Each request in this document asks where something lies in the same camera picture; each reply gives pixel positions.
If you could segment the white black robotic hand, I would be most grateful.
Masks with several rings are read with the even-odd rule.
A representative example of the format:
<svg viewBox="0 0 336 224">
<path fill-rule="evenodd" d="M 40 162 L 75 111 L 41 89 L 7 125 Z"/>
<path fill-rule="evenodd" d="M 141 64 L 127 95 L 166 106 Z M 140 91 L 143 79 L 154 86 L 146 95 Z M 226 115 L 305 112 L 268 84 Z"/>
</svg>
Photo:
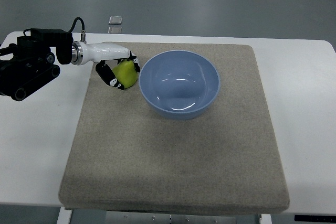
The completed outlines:
<svg viewBox="0 0 336 224">
<path fill-rule="evenodd" d="M 90 61 L 96 63 L 95 70 L 99 77 L 108 86 L 124 90 L 124 86 L 117 80 L 112 69 L 122 60 L 134 62 L 135 69 L 140 73 L 139 60 L 128 48 L 112 42 L 97 44 L 85 44 L 82 41 L 75 41 L 72 44 L 73 65 L 84 65 Z"/>
</svg>

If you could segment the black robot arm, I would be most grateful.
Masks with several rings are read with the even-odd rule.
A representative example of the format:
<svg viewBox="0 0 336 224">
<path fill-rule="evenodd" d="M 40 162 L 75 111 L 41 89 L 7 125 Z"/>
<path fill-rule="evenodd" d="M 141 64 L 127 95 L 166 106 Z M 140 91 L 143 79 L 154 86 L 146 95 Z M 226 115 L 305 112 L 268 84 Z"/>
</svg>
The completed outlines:
<svg viewBox="0 0 336 224">
<path fill-rule="evenodd" d="M 76 17 L 69 31 L 29 28 L 17 37 L 17 43 L 2 48 L 1 56 L 13 57 L 1 60 L 1 95 L 22 101 L 59 76 L 56 60 L 62 65 L 80 63 L 80 45 L 72 36 L 77 21 L 81 22 L 81 42 L 85 42 L 85 23 Z"/>
</svg>

